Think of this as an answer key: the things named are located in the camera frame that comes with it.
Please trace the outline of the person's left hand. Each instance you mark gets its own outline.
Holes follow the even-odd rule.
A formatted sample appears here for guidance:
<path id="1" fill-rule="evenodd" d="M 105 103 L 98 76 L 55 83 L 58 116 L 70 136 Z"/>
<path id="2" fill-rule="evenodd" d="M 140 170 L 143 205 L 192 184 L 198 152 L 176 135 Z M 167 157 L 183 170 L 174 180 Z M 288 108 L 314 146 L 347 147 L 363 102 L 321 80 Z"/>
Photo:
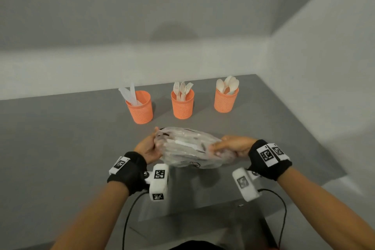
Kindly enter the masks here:
<path id="1" fill-rule="evenodd" d="M 142 155 L 147 164 L 156 162 L 162 157 L 162 153 L 156 148 L 155 143 L 152 140 L 152 133 L 144 138 L 134 148 L 134 151 Z"/>

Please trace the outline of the clear plastic bag of cutlery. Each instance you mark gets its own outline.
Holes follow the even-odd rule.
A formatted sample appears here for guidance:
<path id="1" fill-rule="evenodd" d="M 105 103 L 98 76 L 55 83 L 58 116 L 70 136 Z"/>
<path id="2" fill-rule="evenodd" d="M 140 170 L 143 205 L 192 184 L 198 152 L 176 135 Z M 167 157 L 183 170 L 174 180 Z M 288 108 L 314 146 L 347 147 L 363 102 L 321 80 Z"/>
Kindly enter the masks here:
<path id="1" fill-rule="evenodd" d="M 205 132 L 166 127 L 159 129 L 154 143 L 162 153 L 161 160 L 169 166 L 215 169 L 230 164 L 237 158 L 236 153 L 231 150 L 211 153 L 209 146 L 218 141 L 221 139 Z"/>

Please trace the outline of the orange mesh cup with knives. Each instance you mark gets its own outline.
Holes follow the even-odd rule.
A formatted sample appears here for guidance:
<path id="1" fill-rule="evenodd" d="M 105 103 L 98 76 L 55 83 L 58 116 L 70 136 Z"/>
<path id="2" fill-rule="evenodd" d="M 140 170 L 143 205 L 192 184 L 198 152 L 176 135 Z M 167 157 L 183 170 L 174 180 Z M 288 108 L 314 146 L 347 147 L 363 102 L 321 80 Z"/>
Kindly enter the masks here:
<path id="1" fill-rule="evenodd" d="M 135 95 L 142 105 L 133 106 L 126 101 L 130 114 L 136 124 L 147 124 L 153 119 L 151 95 L 142 90 L 135 91 Z"/>

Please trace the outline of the person's left forearm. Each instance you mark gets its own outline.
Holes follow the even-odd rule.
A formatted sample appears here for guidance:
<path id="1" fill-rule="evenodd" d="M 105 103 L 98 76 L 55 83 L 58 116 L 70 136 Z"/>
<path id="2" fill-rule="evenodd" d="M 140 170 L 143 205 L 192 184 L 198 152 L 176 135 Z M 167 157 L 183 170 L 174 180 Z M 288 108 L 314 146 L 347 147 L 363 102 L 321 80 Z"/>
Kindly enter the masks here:
<path id="1" fill-rule="evenodd" d="M 51 250 L 105 250 L 128 197 L 129 190 L 123 183 L 109 182 L 56 239 Z"/>

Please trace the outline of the white plastic knife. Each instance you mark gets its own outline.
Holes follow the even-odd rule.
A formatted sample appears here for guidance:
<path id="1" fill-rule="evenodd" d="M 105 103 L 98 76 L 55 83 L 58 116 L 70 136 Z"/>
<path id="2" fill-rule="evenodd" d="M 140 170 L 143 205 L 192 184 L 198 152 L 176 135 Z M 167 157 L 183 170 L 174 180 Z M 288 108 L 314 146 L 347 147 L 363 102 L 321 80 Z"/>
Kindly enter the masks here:
<path id="1" fill-rule="evenodd" d="M 138 100 L 137 100 L 136 93 L 135 93 L 134 82 L 130 83 L 130 94 L 132 96 L 132 105 L 133 106 L 138 106 Z"/>
<path id="2" fill-rule="evenodd" d="M 121 93 L 121 95 L 123 96 L 123 98 L 128 102 L 130 103 L 130 105 L 132 105 L 132 96 L 130 94 L 130 91 L 129 89 L 125 88 L 125 87 L 120 87 L 119 88 L 119 91 Z"/>

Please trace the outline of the orange mesh cup with forks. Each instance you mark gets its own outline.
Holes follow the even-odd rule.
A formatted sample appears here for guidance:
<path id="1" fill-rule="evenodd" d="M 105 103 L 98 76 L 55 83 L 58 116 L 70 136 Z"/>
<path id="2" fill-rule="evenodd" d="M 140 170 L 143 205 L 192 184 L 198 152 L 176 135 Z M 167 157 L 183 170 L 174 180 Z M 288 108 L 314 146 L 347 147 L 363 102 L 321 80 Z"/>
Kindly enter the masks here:
<path id="1" fill-rule="evenodd" d="M 177 119 L 185 120 L 191 117 L 194 107 L 194 91 L 191 89 L 186 95 L 186 101 L 177 101 L 176 95 L 171 92 L 173 114 Z"/>

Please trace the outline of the person's right forearm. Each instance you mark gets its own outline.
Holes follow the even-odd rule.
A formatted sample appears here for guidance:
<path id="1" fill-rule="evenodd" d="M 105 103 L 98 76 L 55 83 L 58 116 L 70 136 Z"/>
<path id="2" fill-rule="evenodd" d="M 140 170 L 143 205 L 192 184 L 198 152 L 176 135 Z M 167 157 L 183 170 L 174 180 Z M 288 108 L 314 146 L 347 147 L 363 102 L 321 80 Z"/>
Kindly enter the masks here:
<path id="1" fill-rule="evenodd" d="M 293 167 L 277 182 L 333 250 L 375 250 L 375 230 L 321 186 Z"/>

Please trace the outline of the orange mesh cup with spoons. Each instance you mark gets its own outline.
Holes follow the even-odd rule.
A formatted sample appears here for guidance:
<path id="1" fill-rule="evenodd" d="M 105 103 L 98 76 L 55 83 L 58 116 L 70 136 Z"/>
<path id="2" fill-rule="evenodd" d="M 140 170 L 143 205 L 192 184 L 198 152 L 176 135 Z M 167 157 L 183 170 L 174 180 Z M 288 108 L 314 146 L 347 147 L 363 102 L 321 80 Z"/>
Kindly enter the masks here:
<path id="1" fill-rule="evenodd" d="M 239 92 L 239 88 L 237 88 L 233 94 L 223 94 L 215 90 L 215 98 L 214 98 L 214 108 L 216 111 L 220 113 L 228 113 L 232 110 L 234 103 L 237 98 L 237 94 Z"/>

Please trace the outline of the person's right hand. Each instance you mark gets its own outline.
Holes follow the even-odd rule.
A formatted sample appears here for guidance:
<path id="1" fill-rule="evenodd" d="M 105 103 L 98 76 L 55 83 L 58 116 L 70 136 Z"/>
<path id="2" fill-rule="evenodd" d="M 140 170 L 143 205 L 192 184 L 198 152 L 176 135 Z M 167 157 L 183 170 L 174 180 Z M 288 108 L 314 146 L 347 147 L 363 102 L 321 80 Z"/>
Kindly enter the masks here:
<path id="1" fill-rule="evenodd" d="M 250 149 L 257 141 L 254 138 L 233 135 L 225 135 L 222 137 L 222 140 L 231 141 L 232 152 L 235 152 L 237 157 L 248 157 Z"/>

